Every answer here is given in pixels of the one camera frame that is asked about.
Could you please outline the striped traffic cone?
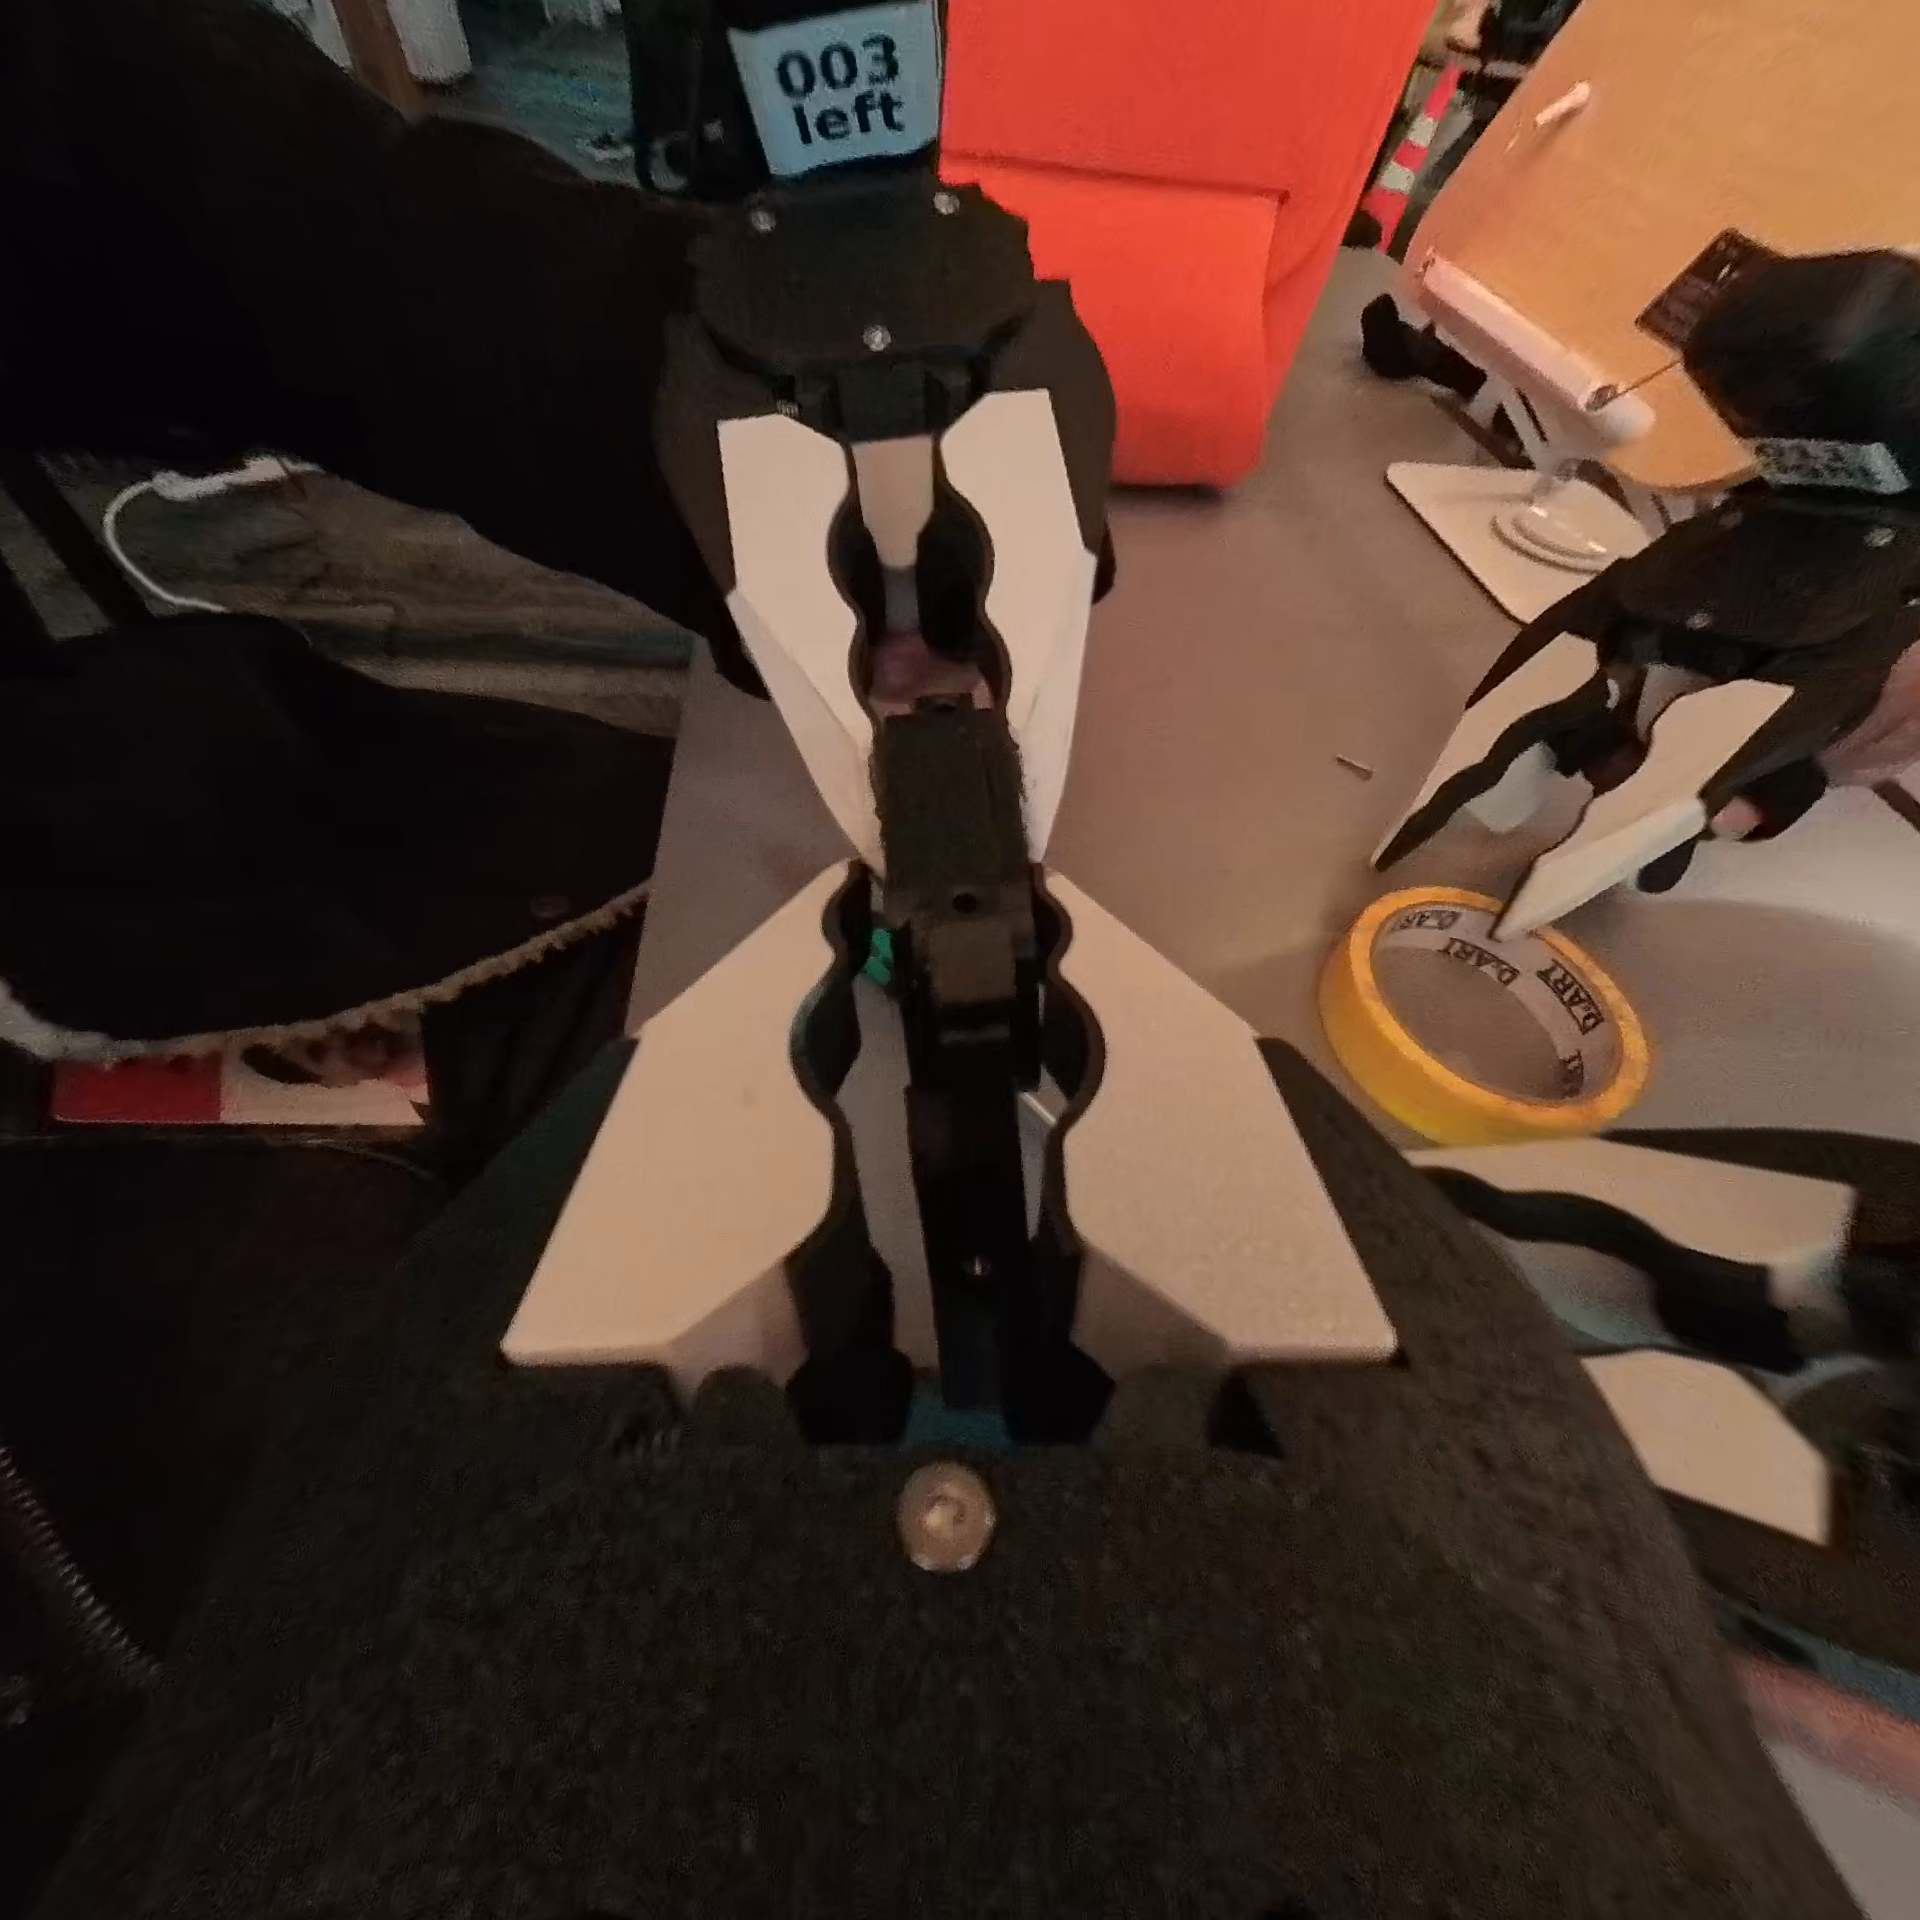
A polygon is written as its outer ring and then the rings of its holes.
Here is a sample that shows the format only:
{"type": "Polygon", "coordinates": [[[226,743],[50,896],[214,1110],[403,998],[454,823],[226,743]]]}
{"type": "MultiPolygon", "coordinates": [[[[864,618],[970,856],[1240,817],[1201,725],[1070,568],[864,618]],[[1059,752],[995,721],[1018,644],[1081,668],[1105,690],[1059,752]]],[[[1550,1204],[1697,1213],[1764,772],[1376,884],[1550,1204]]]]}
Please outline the striped traffic cone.
{"type": "Polygon", "coordinates": [[[1476,63],[1476,55],[1449,44],[1412,65],[1357,206],[1360,240],[1371,250],[1393,250],[1434,161],[1473,127],[1468,74],[1476,63]]]}

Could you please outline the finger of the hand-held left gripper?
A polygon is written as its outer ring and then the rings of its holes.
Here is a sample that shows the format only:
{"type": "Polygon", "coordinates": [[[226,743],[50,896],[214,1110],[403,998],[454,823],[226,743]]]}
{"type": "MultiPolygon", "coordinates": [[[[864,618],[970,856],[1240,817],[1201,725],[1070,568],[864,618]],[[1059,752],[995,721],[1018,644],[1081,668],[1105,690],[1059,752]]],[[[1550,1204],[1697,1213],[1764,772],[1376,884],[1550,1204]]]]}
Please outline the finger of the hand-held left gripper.
{"type": "Polygon", "coordinates": [[[918,633],[979,674],[1022,759],[1027,842],[1050,853],[1081,701],[1092,553],[1075,506],[1048,391],[977,400],[936,446],[924,527],[918,633]]]}
{"type": "Polygon", "coordinates": [[[854,690],[862,614],[833,574],[852,505],[848,450],[790,415],[717,425],[734,582],[728,607],[810,780],[852,850],[882,866],[873,718],[854,690]]]}

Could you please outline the person's left hand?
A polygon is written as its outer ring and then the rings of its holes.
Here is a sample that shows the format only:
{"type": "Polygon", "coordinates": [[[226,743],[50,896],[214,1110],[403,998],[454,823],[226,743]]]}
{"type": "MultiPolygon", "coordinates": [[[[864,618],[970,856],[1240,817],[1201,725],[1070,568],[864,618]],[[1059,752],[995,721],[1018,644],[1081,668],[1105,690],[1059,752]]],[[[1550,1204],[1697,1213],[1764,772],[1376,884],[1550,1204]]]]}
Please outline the person's left hand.
{"type": "Polygon", "coordinates": [[[875,716],[909,713],[924,701],[966,701],[977,688],[971,663],[937,653],[917,631],[877,638],[869,664],[875,716]]]}

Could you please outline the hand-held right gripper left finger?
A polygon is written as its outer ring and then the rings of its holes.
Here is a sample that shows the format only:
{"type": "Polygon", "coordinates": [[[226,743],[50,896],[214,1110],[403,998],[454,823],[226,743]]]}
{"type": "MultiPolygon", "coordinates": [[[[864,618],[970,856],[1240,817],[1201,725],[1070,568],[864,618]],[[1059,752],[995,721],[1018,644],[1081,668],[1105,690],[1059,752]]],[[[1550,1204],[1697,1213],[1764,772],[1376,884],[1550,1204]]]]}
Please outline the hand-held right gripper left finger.
{"type": "Polygon", "coordinates": [[[520,1368],[746,1368],[826,1444],[898,1440],[914,1366],[838,1092],[873,877],[835,861],[652,1015],[501,1336],[520,1368]]]}

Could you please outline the white stand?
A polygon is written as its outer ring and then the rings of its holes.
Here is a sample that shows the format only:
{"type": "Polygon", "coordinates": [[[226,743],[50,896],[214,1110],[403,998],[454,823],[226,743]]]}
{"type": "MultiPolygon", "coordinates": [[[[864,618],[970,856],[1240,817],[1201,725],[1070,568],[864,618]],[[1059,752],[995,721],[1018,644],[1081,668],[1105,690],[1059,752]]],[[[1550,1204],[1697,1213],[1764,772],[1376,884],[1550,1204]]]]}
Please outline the white stand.
{"type": "Polygon", "coordinates": [[[1452,257],[1425,250],[1411,286],[1436,341],[1480,373],[1465,423],[1482,460],[1393,462],[1384,482],[1504,614],[1530,622],[1661,532],[1644,486],[1618,497],[1592,478],[1648,437],[1652,406],[1452,257]]]}

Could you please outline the tilted wooden board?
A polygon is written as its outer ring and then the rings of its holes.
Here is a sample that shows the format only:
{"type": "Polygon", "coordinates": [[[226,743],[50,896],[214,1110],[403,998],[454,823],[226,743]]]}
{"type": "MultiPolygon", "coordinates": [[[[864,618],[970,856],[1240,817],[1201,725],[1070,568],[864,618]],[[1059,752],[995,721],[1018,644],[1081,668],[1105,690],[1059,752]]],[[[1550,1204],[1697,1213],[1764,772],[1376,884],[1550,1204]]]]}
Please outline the tilted wooden board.
{"type": "Polygon", "coordinates": [[[1452,269],[1644,400],[1622,480],[1731,486],[1745,450],[1641,312],[1724,233],[1913,253],[1915,63],[1915,2],[1579,4],[1428,206],[1408,287],[1452,269]]]}

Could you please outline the black curved plastic part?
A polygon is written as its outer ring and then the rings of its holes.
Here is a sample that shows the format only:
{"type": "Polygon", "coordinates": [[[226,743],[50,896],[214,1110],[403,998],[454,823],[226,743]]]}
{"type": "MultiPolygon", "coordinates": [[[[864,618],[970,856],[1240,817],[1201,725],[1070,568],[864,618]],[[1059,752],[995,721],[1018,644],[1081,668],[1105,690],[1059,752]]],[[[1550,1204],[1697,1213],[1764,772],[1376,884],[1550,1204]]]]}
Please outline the black curved plastic part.
{"type": "Polygon", "coordinates": [[[1008,1335],[1027,1272],[1019,1096],[1041,1077],[1030,894],[937,881],[893,924],[906,1138],[936,1353],[953,1408],[1010,1406],[1008,1335]]]}

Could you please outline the yellow masking tape roll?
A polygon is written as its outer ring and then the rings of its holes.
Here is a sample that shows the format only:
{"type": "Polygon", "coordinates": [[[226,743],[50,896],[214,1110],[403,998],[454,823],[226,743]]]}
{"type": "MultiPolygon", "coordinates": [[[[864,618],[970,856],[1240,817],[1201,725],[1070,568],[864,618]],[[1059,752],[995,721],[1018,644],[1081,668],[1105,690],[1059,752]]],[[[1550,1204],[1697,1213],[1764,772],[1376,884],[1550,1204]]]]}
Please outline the yellow masking tape roll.
{"type": "Polygon", "coordinates": [[[1504,904],[1420,884],[1370,902],[1329,949],[1316,1012],[1339,1068],[1381,1112],[1428,1145],[1536,1145],[1598,1136],[1644,1096],[1652,1047],[1608,969],[1547,928],[1501,934],[1504,904]],[[1386,952],[1441,961],[1445,983],[1480,981],[1523,1007],[1552,1052],[1550,1094],[1476,1079],[1421,1044],[1386,994],[1386,952]]]}

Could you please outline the orange fabric bag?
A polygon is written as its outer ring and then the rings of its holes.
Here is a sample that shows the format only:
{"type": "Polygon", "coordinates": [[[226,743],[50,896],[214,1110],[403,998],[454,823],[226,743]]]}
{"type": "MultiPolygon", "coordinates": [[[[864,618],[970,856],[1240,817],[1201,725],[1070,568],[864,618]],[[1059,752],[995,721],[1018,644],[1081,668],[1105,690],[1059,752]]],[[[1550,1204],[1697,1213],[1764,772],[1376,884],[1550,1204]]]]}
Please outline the orange fabric bag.
{"type": "Polygon", "coordinates": [[[1425,44],[1421,2],[953,2],[942,170],[1027,221],[1125,486],[1233,489],[1425,44]]]}

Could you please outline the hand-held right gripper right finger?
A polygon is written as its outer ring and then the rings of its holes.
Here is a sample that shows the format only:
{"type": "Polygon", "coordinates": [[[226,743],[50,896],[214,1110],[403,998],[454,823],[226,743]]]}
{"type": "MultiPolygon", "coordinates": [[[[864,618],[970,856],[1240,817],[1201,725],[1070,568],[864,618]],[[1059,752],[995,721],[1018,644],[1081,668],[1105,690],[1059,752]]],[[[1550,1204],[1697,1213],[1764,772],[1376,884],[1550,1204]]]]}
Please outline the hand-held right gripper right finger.
{"type": "Polygon", "coordinates": [[[1258,1031],[1076,881],[1042,868],[1042,1153],[1018,1309],[1018,1440],[1090,1437],[1153,1370],[1401,1354],[1258,1031]]]}

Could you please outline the grey desk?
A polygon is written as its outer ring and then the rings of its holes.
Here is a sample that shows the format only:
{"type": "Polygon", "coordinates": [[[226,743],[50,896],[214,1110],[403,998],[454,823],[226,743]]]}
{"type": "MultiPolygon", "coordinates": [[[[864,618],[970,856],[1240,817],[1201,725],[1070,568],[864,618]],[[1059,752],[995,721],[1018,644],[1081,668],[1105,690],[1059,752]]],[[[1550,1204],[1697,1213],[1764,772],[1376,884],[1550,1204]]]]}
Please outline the grey desk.
{"type": "MultiPolygon", "coordinates": [[[[1386,889],[1492,894],[1530,842],[1452,830],[1404,871],[1364,856],[1425,721],[1370,737],[1304,695],[1090,692],[1057,850],[1066,874],[1249,1023],[1330,1069],[1314,981],[1386,889]],[[1337,766],[1376,768],[1364,781],[1337,766]]],[[[842,848],[768,709],[691,679],[632,1021],[673,1001],[842,848]]],[[[1568,934],[1652,1039],[1646,1127],[1915,1138],[1915,832],[1827,800],[1756,850],[1697,855],[1667,896],[1610,894],[1568,934]]]]}

